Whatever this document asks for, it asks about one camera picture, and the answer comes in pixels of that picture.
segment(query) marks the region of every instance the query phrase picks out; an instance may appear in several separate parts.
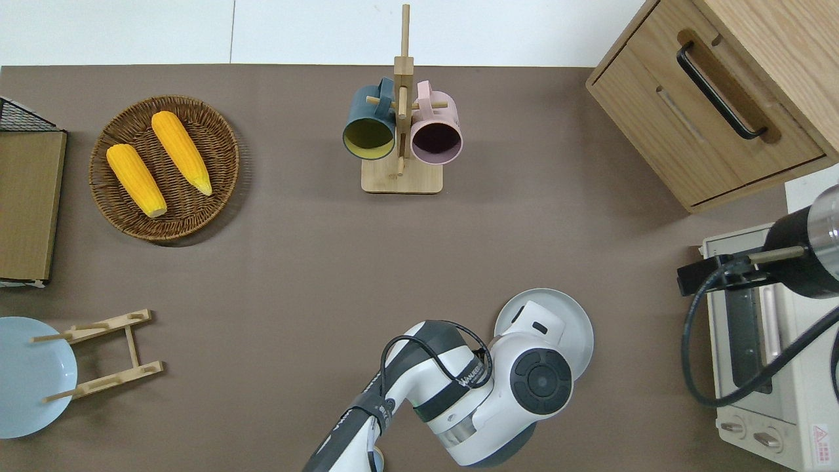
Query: yellow corn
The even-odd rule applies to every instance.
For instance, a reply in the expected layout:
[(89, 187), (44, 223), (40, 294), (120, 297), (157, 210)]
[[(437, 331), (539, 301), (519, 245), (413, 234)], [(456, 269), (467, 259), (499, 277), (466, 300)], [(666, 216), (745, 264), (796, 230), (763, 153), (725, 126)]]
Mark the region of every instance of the yellow corn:
[(166, 201), (134, 147), (115, 144), (108, 148), (106, 157), (119, 183), (146, 216), (156, 218), (166, 213)]
[(186, 181), (204, 195), (211, 195), (204, 160), (178, 117), (172, 112), (157, 112), (152, 115), (152, 129)]

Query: black drawer handle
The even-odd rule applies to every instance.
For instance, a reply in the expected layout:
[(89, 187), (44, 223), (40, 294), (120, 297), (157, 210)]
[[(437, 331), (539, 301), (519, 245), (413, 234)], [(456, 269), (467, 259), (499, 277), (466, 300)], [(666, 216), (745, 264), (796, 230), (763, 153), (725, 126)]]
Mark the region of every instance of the black drawer handle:
[(722, 100), (720, 94), (714, 90), (714, 87), (711, 86), (710, 83), (705, 79), (705, 77), (696, 69), (692, 62), (690, 62), (690, 58), (687, 56), (687, 51), (693, 46), (693, 41), (688, 41), (682, 48), (679, 50), (679, 54), (676, 55), (676, 62), (679, 63), (682, 70), (685, 71), (688, 77), (696, 84), (696, 87), (699, 88), (700, 92), (711, 102), (711, 105), (717, 109), (717, 111), (722, 115), (723, 118), (728, 122), (728, 124), (732, 127), (735, 133), (743, 139), (755, 139), (761, 134), (765, 133), (767, 128), (764, 126), (757, 131), (752, 131), (749, 128), (746, 128), (746, 125), (740, 121), (740, 118), (734, 114), (731, 110), (731, 107)]

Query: wooden mug rack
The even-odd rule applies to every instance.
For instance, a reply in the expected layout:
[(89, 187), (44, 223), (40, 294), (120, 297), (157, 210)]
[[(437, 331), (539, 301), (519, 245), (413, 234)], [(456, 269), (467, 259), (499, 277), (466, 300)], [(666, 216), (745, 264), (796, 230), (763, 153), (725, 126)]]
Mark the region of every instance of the wooden mug rack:
[[(402, 54), (393, 58), (393, 96), (396, 109), (396, 145), (379, 160), (362, 161), (362, 189), (369, 193), (434, 194), (443, 190), (443, 166), (429, 165), (411, 156), (411, 112), (414, 104), (414, 58), (408, 55), (410, 5), (402, 5)], [(376, 97), (368, 97), (375, 103)], [(433, 108), (447, 107), (432, 103)]]

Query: wicker basket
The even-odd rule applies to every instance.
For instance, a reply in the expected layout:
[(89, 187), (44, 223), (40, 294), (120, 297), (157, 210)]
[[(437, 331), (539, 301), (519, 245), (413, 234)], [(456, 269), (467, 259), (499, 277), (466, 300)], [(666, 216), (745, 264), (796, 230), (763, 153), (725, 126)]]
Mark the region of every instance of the wicker basket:
[[(205, 196), (180, 174), (151, 127), (152, 115), (168, 110), (180, 118), (201, 153), (213, 193)], [(147, 217), (122, 188), (105, 153), (114, 144), (130, 144), (157, 182), (166, 214)], [(172, 241), (206, 226), (227, 204), (239, 175), (239, 146), (224, 117), (189, 97), (151, 97), (119, 113), (102, 130), (91, 155), (89, 182), (93, 200), (117, 229), (147, 241)]]

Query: cabinet drawer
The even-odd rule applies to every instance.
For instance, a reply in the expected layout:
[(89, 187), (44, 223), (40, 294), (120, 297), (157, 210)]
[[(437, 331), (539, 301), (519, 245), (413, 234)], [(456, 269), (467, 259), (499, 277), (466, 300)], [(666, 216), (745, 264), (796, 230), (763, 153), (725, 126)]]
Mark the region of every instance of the cabinet drawer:
[[(690, 211), (831, 164), (690, 0), (648, 3), (589, 90)], [(676, 57), (684, 51), (680, 64)], [(695, 69), (692, 78), (686, 70)], [(719, 98), (715, 106), (704, 81)], [(727, 108), (724, 118), (720, 108)], [(746, 139), (742, 133), (765, 131)]]
[(683, 206), (740, 185), (631, 50), (615, 58), (591, 93)]

